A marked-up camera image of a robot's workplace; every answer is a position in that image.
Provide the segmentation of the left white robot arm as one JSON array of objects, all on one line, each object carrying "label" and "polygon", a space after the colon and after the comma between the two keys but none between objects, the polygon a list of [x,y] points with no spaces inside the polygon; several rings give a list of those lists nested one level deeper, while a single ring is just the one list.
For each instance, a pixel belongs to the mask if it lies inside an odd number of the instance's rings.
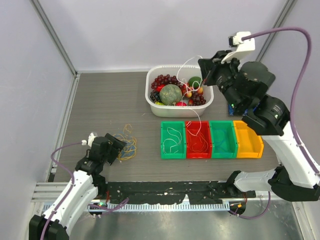
[{"label": "left white robot arm", "polygon": [[77,144],[89,148],[77,162],[74,172],[69,173],[70,181],[52,206],[42,215],[30,219],[28,239],[68,240],[91,201],[106,195],[108,185],[101,175],[104,165],[111,165],[127,145],[109,133],[97,136],[93,132]]}]

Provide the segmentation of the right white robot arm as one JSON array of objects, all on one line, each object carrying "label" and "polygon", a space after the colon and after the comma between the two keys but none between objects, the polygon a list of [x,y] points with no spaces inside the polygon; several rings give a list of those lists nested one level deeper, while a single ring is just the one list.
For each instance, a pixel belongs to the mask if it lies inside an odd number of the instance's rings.
[{"label": "right white robot arm", "polygon": [[203,84],[217,86],[243,122],[275,152],[279,166],[260,172],[234,171],[226,193],[233,198],[248,191],[269,191],[289,202],[315,202],[320,198],[320,175],[312,158],[293,134],[293,118],[285,103],[268,95],[275,75],[261,62],[224,62],[228,51],[198,60]]}]

